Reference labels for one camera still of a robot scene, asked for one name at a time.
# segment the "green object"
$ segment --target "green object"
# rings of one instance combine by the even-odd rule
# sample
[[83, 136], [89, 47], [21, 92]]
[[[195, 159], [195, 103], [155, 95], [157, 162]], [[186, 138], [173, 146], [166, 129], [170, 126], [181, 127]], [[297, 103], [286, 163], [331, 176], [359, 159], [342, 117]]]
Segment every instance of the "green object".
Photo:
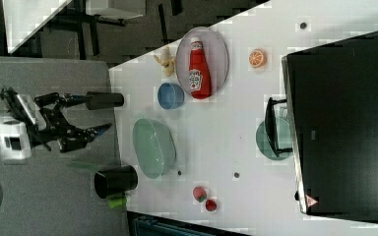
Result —
[[143, 173], [156, 179], [166, 173], [176, 159], [168, 127], [151, 119], [140, 119], [133, 129], [133, 145]]
[[[278, 127], [278, 142], [279, 148], [291, 148], [291, 136], [289, 124], [280, 117], [276, 118], [276, 125]], [[265, 122], [263, 121], [256, 132], [256, 144], [260, 152], [271, 160], [283, 160], [292, 155], [292, 152], [280, 153], [279, 157], [273, 152], [266, 133]]]
[[201, 196], [201, 197], [199, 197], [198, 199], [197, 199], [197, 201], [199, 202], [199, 203], [201, 203], [201, 202], [203, 202], [205, 199], [207, 198], [207, 196]]
[[127, 198], [121, 197], [108, 200], [109, 208], [116, 208], [127, 204]]
[[72, 160], [67, 166], [70, 168], [86, 171], [91, 173], [97, 173], [99, 171], [99, 166], [96, 164], [86, 163], [83, 161]]

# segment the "white bottle cap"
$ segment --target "white bottle cap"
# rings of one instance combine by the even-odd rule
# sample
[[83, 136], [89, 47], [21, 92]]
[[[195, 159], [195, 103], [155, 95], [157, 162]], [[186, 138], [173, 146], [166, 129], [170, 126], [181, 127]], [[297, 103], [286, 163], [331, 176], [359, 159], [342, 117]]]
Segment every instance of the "white bottle cap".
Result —
[[190, 39], [190, 43], [193, 43], [193, 42], [196, 42], [196, 41], [201, 41], [201, 39], [199, 37], [192, 37]]

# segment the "small bowl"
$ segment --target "small bowl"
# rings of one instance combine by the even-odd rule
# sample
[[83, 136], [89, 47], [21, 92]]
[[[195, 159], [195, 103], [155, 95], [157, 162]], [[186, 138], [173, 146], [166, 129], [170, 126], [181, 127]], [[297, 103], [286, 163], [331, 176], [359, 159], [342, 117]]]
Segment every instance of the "small bowl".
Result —
[[176, 109], [183, 104], [185, 92], [174, 83], [164, 83], [158, 88], [158, 103], [164, 110]]
[[[291, 148], [291, 137], [289, 123], [281, 117], [276, 118], [278, 126], [278, 143], [280, 148]], [[256, 131], [256, 144], [260, 152], [270, 160], [284, 160], [292, 156], [292, 152], [280, 153], [279, 157], [273, 152], [267, 138], [265, 122], [263, 121]]]
[[133, 129], [133, 145], [143, 173], [156, 179], [165, 174], [176, 159], [176, 149], [168, 127], [151, 119], [140, 119]]

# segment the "white table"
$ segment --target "white table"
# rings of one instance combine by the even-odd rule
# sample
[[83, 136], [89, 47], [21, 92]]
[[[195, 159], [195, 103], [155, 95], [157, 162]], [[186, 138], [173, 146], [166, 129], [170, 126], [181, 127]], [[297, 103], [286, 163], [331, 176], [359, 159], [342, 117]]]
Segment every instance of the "white table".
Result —
[[72, 0], [2, 0], [8, 53], [50, 21]]
[[[128, 210], [211, 226], [249, 235], [378, 235], [378, 225], [310, 217], [294, 200], [292, 158], [267, 159], [255, 143], [268, 98], [284, 94], [281, 59], [286, 54], [378, 30], [378, 1], [273, 0], [211, 27], [224, 38], [230, 66], [225, 85], [206, 101], [186, 95], [177, 110], [157, 102], [167, 78], [153, 58], [160, 49], [110, 69], [112, 90], [126, 97], [116, 108], [122, 164], [137, 168], [139, 185], [131, 191]], [[306, 22], [302, 30], [299, 24]], [[179, 41], [171, 43], [172, 54]], [[249, 53], [268, 52], [268, 65], [253, 70]], [[176, 166], [162, 181], [148, 179], [138, 168], [132, 144], [134, 122], [142, 116], [166, 124], [176, 143]], [[240, 173], [239, 179], [233, 173]], [[192, 190], [209, 188], [217, 212], [195, 203]]]

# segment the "small figurine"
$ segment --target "small figurine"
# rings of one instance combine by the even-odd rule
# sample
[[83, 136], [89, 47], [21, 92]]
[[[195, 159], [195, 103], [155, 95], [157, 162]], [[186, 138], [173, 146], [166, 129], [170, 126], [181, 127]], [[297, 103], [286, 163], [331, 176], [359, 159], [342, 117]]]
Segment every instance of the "small figurine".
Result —
[[162, 65], [164, 74], [170, 77], [174, 73], [175, 58], [171, 56], [170, 49], [166, 46], [162, 51], [160, 58], [155, 56], [156, 61]]

